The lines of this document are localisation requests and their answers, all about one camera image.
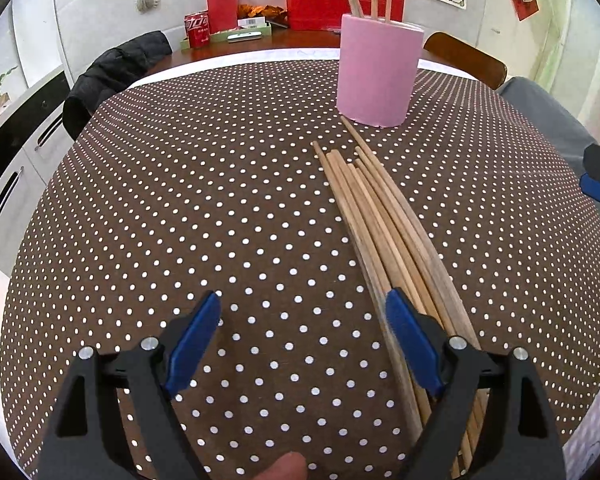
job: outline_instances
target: red can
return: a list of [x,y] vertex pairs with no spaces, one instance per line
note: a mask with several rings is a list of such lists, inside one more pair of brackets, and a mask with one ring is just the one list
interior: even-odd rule
[[206,10],[184,17],[184,27],[189,37],[189,47],[200,48],[209,44],[209,13]]

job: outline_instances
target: brown tablecloth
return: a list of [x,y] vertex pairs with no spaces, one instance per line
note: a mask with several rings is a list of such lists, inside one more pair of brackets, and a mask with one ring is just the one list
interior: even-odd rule
[[[136,345],[210,288],[222,325],[174,407],[213,478],[251,476],[288,450],[314,478],[398,471],[394,375],[310,146],[354,156],[336,75],[334,61],[233,66],[101,106],[38,205],[8,295],[2,398],[27,472],[77,350]],[[454,76],[421,71],[402,127],[359,130],[483,348],[528,348],[566,441],[600,387],[600,218],[576,177],[499,96]]]

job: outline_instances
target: person's finger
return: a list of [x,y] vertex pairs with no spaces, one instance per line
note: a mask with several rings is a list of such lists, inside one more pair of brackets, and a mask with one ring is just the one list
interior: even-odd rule
[[306,480],[306,460],[294,451],[277,459],[253,480]]

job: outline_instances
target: pink cup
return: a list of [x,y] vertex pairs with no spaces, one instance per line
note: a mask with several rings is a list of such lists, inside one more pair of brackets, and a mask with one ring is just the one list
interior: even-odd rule
[[342,17],[337,107],[362,124],[392,128],[409,109],[424,31],[411,23]]

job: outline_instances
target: metal screw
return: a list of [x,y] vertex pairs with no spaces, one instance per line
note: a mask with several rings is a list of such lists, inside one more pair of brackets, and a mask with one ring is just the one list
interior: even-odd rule
[[78,357],[83,361],[91,359],[93,357],[93,348],[91,348],[90,346],[83,346],[78,352]]
[[459,335],[455,335],[449,339],[449,346],[455,350],[464,350],[466,348],[466,340]]
[[519,361],[526,361],[529,359],[529,352],[522,348],[522,346],[517,346],[513,349],[513,357]]
[[158,343],[159,341],[156,337],[145,337],[142,339],[140,346],[142,347],[142,350],[155,350],[158,348]]

